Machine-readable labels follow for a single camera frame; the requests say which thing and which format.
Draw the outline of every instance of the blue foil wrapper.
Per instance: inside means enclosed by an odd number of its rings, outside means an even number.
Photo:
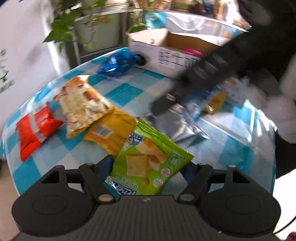
[[[120,51],[107,58],[98,68],[97,74],[120,76],[127,72],[135,63],[144,65],[145,60],[137,54]]]

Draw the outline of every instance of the pink item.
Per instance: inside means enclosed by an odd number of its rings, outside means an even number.
[[[194,55],[194,56],[196,56],[196,57],[203,57],[204,56],[204,54],[203,53],[201,53],[201,52],[199,52],[199,51],[197,51],[197,50],[195,50],[195,49],[189,49],[189,48],[184,48],[183,49],[186,53],[188,53],[188,54],[191,54],[191,55]]]

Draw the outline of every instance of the red snack bag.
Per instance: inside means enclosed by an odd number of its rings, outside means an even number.
[[[25,115],[16,124],[16,131],[20,140],[20,158],[25,161],[63,122],[55,120],[48,102]]]

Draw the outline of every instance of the green snack bag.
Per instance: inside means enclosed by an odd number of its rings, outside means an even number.
[[[106,183],[119,194],[156,195],[193,155],[139,120],[119,152]]]

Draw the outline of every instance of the black cable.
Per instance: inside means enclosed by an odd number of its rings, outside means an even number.
[[[285,228],[287,228],[291,223],[293,223],[294,221],[296,220],[296,216],[286,225],[284,226],[283,228],[281,228],[280,230],[276,231],[275,233],[273,234],[278,234],[279,232],[283,231]]]

